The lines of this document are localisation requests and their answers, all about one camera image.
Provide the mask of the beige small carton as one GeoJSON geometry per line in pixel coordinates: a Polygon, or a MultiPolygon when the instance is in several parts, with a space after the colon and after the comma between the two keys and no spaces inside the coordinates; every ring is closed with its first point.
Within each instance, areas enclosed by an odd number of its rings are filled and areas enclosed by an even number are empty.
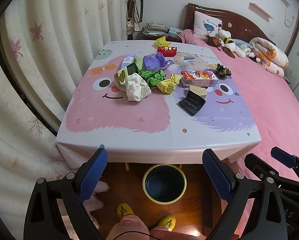
{"type": "Polygon", "coordinates": [[[207,89],[205,87],[189,85],[189,91],[192,91],[203,99],[205,99],[207,96],[207,89]]]}

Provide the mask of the black gold wrapper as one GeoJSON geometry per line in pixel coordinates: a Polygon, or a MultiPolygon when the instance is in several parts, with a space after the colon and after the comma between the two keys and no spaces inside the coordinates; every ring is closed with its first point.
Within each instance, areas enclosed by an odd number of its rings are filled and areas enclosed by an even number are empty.
{"type": "Polygon", "coordinates": [[[230,69],[228,69],[227,67],[225,67],[224,65],[219,64],[219,63],[217,64],[215,72],[216,72],[217,76],[223,80],[228,77],[231,77],[231,75],[232,75],[232,72],[230,71],[230,69]]]}

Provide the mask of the red strawberry juice carton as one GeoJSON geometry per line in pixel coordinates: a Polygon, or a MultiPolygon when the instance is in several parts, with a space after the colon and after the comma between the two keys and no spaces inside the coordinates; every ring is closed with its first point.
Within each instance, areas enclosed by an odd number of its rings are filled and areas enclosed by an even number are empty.
{"type": "Polygon", "coordinates": [[[181,76],[184,87],[215,87],[218,83],[218,77],[209,70],[183,70],[181,76]]]}

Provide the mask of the yellow paper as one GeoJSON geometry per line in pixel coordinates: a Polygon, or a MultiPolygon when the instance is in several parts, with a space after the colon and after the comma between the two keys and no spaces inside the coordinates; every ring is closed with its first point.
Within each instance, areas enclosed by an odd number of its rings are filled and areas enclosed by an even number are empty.
{"type": "Polygon", "coordinates": [[[181,75],[171,74],[169,79],[158,82],[156,87],[165,94],[171,94],[179,85],[181,79],[181,75]]]}

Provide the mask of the clear plastic bottle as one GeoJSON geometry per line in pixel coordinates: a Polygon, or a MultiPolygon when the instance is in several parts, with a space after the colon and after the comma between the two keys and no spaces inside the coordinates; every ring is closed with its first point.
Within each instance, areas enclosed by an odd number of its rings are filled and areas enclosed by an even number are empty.
{"type": "Polygon", "coordinates": [[[203,65],[201,59],[196,54],[177,52],[173,57],[173,62],[182,68],[196,68],[203,65]]]}

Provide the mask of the green paper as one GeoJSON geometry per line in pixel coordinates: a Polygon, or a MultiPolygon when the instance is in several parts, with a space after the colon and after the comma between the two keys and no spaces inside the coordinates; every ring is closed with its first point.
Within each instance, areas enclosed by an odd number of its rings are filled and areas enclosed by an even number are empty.
{"type": "Polygon", "coordinates": [[[152,72],[150,70],[139,70],[137,73],[146,81],[149,87],[155,87],[158,82],[166,79],[166,75],[162,69],[156,72],[152,72]]]}

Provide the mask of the white paper ball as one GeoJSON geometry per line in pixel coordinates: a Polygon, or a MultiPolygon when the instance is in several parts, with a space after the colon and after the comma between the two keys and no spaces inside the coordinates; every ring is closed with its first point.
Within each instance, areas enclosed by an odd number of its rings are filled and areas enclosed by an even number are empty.
{"type": "Polygon", "coordinates": [[[137,73],[125,78],[126,95],[128,101],[140,102],[151,94],[147,82],[137,73]]]}

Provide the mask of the red envelope packet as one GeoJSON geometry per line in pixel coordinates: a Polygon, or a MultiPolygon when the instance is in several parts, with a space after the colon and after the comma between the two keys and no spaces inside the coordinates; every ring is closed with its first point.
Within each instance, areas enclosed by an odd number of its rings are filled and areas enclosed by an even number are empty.
{"type": "Polygon", "coordinates": [[[177,54],[177,47],[158,47],[158,52],[162,53],[164,57],[174,57],[177,54]]]}

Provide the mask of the purple plastic bag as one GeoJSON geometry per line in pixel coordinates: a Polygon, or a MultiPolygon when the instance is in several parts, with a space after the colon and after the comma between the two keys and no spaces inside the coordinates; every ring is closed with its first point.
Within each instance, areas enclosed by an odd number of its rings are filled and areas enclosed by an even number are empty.
{"type": "Polygon", "coordinates": [[[169,68],[169,66],[173,65],[174,62],[172,60],[165,59],[164,55],[161,52],[157,52],[154,56],[144,56],[143,64],[146,70],[156,72],[158,70],[165,70],[169,68]]]}

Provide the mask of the green yellow small box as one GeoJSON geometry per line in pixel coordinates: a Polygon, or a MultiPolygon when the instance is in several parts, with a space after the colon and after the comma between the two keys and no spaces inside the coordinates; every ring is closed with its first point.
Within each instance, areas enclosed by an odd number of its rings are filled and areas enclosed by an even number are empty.
{"type": "Polygon", "coordinates": [[[135,62],[129,64],[126,67],[123,67],[122,69],[120,69],[117,72],[118,80],[120,81],[120,84],[125,85],[125,78],[132,75],[132,74],[134,74],[134,73],[137,73],[138,70],[139,70],[139,68],[138,68],[138,66],[136,65],[135,62]]]}

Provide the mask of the yellow snack wrapper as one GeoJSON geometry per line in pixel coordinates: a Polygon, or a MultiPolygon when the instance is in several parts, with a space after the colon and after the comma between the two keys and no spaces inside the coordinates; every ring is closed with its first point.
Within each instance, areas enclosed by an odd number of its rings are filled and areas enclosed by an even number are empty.
{"type": "Polygon", "coordinates": [[[160,38],[158,38],[157,40],[155,40],[154,42],[154,48],[158,49],[159,47],[169,47],[171,44],[171,42],[168,42],[166,40],[165,36],[162,36],[160,38]]]}

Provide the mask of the light green wipes pack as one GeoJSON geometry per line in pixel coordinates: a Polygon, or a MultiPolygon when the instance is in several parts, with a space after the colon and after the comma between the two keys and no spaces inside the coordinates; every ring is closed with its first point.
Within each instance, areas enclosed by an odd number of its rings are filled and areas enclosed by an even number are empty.
{"type": "Polygon", "coordinates": [[[136,58],[135,58],[135,64],[138,67],[138,70],[144,70],[145,69],[145,67],[143,65],[143,57],[136,56],[136,58]]]}

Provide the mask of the lavender white carton box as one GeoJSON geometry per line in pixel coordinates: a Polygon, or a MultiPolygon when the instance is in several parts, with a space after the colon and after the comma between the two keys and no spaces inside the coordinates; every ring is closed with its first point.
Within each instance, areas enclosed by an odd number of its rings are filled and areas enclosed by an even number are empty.
{"type": "Polygon", "coordinates": [[[130,64],[134,63],[135,58],[136,58],[136,55],[134,53],[126,54],[123,61],[122,61],[121,69],[123,69],[123,68],[129,66],[130,64]]]}

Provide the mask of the pink bed sheet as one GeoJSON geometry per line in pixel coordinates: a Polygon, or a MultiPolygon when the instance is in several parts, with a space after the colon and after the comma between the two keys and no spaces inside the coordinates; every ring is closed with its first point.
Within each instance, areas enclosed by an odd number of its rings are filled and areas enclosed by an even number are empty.
{"type": "Polygon", "coordinates": [[[299,102],[285,80],[250,59],[232,59],[211,48],[232,72],[261,136],[252,153],[271,165],[282,177],[297,180],[295,172],[275,160],[270,150],[277,146],[299,157],[299,102]]]}

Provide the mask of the cream floral curtain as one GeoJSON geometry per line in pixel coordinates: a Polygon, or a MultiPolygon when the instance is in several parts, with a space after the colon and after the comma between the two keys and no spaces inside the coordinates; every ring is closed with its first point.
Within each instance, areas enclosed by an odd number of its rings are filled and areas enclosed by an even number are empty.
{"type": "Polygon", "coordinates": [[[56,133],[84,73],[109,41],[124,40],[128,0],[13,0],[0,38],[35,116],[0,64],[0,218],[22,239],[38,178],[69,172],[56,133]]]}

